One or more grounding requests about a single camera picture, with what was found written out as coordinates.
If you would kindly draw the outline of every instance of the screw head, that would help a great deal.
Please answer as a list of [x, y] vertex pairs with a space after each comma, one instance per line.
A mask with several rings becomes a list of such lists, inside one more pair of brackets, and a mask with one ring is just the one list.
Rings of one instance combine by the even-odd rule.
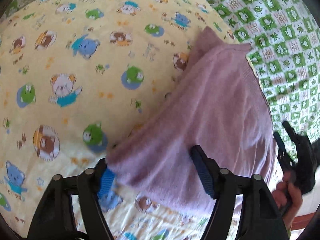
[[261, 180], [261, 179], [262, 179], [262, 177], [261, 177], [259, 174], [254, 174], [254, 175], [253, 175], [253, 178], [254, 178], [255, 180]]
[[88, 168], [84, 171], [85, 174], [90, 175], [92, 173], [94, 173], [94, 169], [93, 168]]
[[229, 170], [226, 168], [222, 168], [222, 169], [220, 169], [220, 173], [223, 175], [227, 175], [229, 173]]
[[62, 176], [61, 176], [60, 174], [56, 174], [56, 175], [54, 175], [54, 176], [52, 177], [52, 179], [55, 180], [55, 181], [57, 181], [57, 180], [59, 180], [59, 179], [61, 179], [61, 178], [62, 178]]

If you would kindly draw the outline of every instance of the brown bear print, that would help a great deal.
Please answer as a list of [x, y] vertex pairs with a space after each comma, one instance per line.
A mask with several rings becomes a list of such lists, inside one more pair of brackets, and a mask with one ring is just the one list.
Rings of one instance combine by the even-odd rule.
[[205, 20], [201, 17], [200, 13], [195, 13], [195, 15], [199, 21], [203, 21], [205, 23]]
[[42, 134], [42, 137], [40, 140], [40, 148], [37, 151], [37, 156], [39, 157], [40, 150], [43, 150], [45, 153], [47, 153], [50, 156], [53, 153], [54, 142], [56, 141], [56, 138], [55, 136], [44, 135], [42, 125], [40, 125], [39, 127], [39, 133]]
[[55, 42], [57, 34], [52, 31], [45, 31], [40, 34], [36, 41], [35, 49], [46, 49]]
[[141, 193], [137, 195], [135, 204], [139, 211], [145, 213], [151, 213], [154, 210], [156, 210], [159, 206], [159, 204], [153, 202], [150, 198], [144, 196]]
[[117, 46], [129, 46], [132, 43], [131, 34], [124, 32], [112, 32], [110, 34], [110, 43]]
[[177, 54], [174, 54], [173, 56], [173, 66], [176, 69], [181, 69], [181, 70], [185, 70], [187, 67], [187, 63], [188, 63], [188, 55], [183, 53], [183, 52], [179, 52]]
[[9, 52], [11, 54], [18, 54], [25, 46], [26, 46], [26, 38], [24, 36], [20, 36], [19, 38], [13, 41]]

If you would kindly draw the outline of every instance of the hand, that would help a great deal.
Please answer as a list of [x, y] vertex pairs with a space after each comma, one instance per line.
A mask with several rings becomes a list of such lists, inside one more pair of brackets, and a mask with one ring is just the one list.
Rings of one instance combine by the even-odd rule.
[[282, 217], [287, 229], [291, 228], [291, 224], [302, 205], [301, 191], [290, 182], [290, 176], [291, 173], [289, 171], [286, 171], [283, 174], [282, 182], [279, 182], [276, 186], [276, 190], [271, 193], [276, 201], [278, 208], [280, 208], [287, 203], [287, 198], [283, 191], [288, 189], [289, 195], [292, 198], [292, 205], [287, 213]]

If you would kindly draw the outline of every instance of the bedding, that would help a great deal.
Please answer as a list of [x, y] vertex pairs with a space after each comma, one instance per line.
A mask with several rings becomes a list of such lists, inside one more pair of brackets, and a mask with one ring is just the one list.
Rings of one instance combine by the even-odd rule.
[[[0, 24], [0, 212], [26, 237], [52, 176], [80, 174], [141, 129], [207, 25], [238, 41], [205, 0], [15, 1]], [[207, 223], [116, 180], [99, 202], [128, 240], [198, 239]]]
[[320, 137], [320, 29], [302, 0], [207, 0], [234, 32], [250, 43], [247, 55], [263, 85], [274, 130], [297, 160], [282, 128], [288, 120], [311, 142]]

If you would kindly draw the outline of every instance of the yellow blanket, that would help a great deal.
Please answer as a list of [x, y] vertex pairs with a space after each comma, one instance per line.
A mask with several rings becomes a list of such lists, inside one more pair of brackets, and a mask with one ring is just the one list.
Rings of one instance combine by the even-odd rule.
[[[237, 43], [205, 0], [36, 0], [0, 25], [0, 212], [11, 228], [27, 235], [54, 174], [93, 167], [142, 127], [207, 25]], [[205, 219], [112, 190], [100, 204], [115, 236], [200, 238]]]

